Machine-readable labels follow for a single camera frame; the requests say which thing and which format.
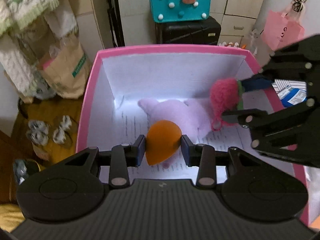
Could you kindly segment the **red knitted strawberry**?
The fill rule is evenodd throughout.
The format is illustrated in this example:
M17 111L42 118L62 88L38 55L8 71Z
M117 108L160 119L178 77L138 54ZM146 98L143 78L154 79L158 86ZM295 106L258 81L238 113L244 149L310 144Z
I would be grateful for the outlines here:
M243 87L240 81L234 78L217 80L210 89L210 103L213 109L211 127L213 131L219 131L229 123L222 120L225 111L243 110Z

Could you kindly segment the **pink paper bag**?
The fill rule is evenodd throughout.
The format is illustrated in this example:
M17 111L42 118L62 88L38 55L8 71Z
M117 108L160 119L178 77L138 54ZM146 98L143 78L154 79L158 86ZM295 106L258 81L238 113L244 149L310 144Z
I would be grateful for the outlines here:
M301 23L304 14L304 3L299 12L294 11L291 4L282 11L270 10L261 34L262 41L271 50L276 51L302 40L305 34Z

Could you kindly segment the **black suitcase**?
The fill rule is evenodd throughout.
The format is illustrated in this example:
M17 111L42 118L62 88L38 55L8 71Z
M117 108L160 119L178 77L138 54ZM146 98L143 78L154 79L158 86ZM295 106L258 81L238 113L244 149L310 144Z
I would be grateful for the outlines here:
M209 16L206 20L156 23L157 44L217 45L221 25Z

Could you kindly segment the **orange soft sponge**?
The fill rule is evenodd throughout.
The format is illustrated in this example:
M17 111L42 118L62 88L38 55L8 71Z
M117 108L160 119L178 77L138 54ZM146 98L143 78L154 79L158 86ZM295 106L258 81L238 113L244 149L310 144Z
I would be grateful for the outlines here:
M182 132L173 122L160 120L146 135L145 156L148 165L160 164L171 158L180 148Z

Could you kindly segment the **brown paper bag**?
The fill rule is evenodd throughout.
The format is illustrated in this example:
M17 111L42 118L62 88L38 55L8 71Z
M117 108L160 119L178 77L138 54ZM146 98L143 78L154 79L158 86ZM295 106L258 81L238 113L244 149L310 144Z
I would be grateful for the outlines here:
M86 88L92 64L79 39L71 34L52 44L37 70L62 98L78 99Z

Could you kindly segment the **teal felt handbag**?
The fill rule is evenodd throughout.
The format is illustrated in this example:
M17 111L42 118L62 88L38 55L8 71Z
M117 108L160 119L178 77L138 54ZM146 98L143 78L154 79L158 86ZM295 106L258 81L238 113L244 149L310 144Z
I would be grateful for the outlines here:
M211 0L149 0L154 22L206 20Z

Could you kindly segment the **beige wardrobe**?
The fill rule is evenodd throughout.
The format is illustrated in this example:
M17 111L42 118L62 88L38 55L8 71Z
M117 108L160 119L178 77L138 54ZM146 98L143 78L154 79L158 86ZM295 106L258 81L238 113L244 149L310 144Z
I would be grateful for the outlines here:
M221 25L220 42L239 42L255 24L263 0L118 0L124 43L156 43L156 24L204 21Z

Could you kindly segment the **cream fluffy cardigan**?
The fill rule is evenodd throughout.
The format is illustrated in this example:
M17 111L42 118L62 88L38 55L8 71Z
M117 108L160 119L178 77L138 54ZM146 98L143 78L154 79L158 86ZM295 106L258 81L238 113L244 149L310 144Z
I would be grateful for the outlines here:
M36 64L52 43L77 32L68 0L1 0L1 65L20 97L53 95Z

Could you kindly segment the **blue wet wipes pack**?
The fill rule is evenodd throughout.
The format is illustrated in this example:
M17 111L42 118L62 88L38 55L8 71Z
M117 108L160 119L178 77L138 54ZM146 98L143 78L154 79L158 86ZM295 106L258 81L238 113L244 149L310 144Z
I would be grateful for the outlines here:
M288 108L306 101L306 91L287 86L278 93L283 107Z

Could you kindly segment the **fluffy slippers pair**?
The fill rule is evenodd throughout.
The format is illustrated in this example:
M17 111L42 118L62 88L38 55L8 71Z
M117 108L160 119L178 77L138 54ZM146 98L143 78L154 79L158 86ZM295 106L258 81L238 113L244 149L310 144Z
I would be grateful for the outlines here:
M46 146L51 140L57 145L70 148L73 143L71 135L77 131L78 124L69 115L63 115L54 126L41 120L30 120L28 127L26 136L34 145Z

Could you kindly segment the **pink cardboard box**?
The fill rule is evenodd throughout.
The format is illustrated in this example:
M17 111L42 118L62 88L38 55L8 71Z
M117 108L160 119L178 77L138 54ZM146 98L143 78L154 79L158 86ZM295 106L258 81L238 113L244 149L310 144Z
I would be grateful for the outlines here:
M97 54L79 121L77 150L105 150L124 171L100 206L109 226L162 231L230 226L293 231L307 220L300 165L259 157L249 130L214 130L209 93L222 78L259 70L245 50L137 46Z

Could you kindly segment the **purple plush toy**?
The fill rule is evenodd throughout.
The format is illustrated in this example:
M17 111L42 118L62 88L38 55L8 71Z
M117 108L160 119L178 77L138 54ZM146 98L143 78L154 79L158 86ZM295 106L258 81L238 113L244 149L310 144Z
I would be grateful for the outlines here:
M180 128L182 135L187 135L193 143L212 131L213 110L208 99L188 99L185 101L170 99L159 102L153 98L146 98L139 100L138 106L149 117L151 126L160 120L171 121ZM172 156L161 164L167 168L173 160Z

